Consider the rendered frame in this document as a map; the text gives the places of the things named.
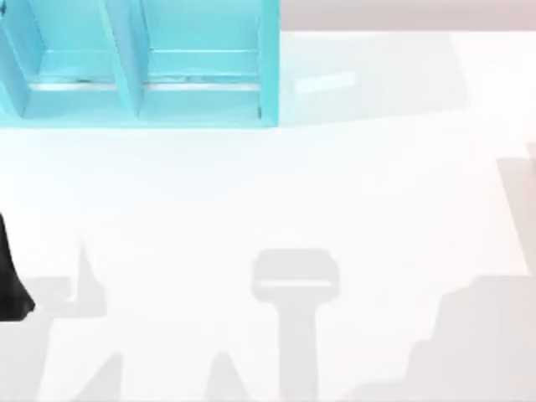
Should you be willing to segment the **light blue rack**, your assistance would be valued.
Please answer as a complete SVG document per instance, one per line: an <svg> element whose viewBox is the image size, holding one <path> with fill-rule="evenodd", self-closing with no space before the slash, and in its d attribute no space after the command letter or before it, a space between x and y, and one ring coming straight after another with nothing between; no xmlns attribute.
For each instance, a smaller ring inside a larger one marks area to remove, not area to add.
<svg viewBox="0 0 536 402"><path fill-rule="evenodd" d="M281 0L0 0L0 127L275 127Z"/></svg>

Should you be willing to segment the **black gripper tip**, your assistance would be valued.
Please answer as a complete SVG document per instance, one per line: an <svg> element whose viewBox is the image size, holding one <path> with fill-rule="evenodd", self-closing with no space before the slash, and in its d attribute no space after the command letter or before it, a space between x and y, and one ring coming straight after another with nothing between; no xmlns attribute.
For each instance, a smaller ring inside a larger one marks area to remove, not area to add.
<svg viewBox="0 0 536 402"><path fill-rule="evenodd" d="M0 214L0 322L21 322L35 306L16 272L5 222Z"/></svg>

